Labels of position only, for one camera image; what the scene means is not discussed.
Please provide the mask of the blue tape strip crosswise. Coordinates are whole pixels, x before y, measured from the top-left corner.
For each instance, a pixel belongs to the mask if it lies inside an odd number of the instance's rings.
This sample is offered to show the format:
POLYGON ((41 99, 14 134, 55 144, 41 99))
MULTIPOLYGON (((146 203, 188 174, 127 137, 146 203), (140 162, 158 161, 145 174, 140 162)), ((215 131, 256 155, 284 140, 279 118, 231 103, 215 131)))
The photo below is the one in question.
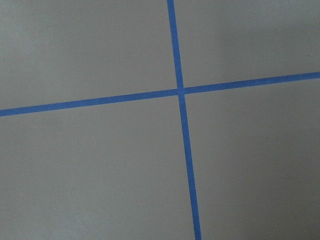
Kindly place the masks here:
MULTIPOLYGON (((279 83, 312 80, 312 79, 318 79, 319 77, 320 77, 319 72, 310 72, 310 73, 302 73, 302 74, 294 74, 294 75, 286 75, 286 76, 276 76, 276 77, 267 77, 267 78, 259 78, 259 79, 192 86, 192 87, 186 87, 183 90, 183 92, 189 95, 189 94, 214 92, 214 91, 222 91, 222 90, 237 89, 237 88, 246 88, 246 87, 255 87, 255 86, 263 86, 263 85, 279 84, 279 83)), ((82 107, 113 104, 113 103, 132 102, 132 101, 138 101, 138 100, 177 96, 178 94, 179 94, 179 91, 177 89, 167 89, 167 90, 159 90, 159 91, 117 95, 117 96, 108 96, 108 97, 101 97, 101 98, 83 99, 83 100, 76 100, 76 101, 24 106, 24 107, 2 109, 0 111, 0 116, 6 117, 6 116, 50 112, 50 111, 82 108, 82 107)))

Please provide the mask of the blue tape strip lengthwise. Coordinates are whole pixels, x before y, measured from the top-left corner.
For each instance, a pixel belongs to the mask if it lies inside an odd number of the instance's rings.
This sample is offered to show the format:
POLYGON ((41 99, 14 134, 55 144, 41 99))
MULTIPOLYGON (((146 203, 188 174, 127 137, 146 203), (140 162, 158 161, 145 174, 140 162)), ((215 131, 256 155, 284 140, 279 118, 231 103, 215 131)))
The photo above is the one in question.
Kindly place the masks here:
POLYGON ((167 9, 168 9, 168 17, 169 17, 169 25, 170 25, 171 45, 172 45, 172 52, 173 52, 174 70, 175 70, 177 96, 178 96, 178 103, 179 103, 179 113, 180 113, 181 129, 182 129, 182 138, 183 138, 183 146, 184 146, 184 154, 185 154, 185 164, 186 164, 186 172, 187 172, 187 180, 188 180, 194 238, 196 240, 201 240, 202 239, 201 223, 200 223, 199 209, 198 209, 197 190, 196 190, 193 156, 192 156, 192 148, 191 148, 191 141, 190 141, 190 132, 189 132, 185 88, 184 88, 181 56, 180 56, 180 46, 179 46, 179 36, 178 36, 178 28, 177 28, 177 21, 176 21, 175 3, 173 0, 167 1, 167 9))

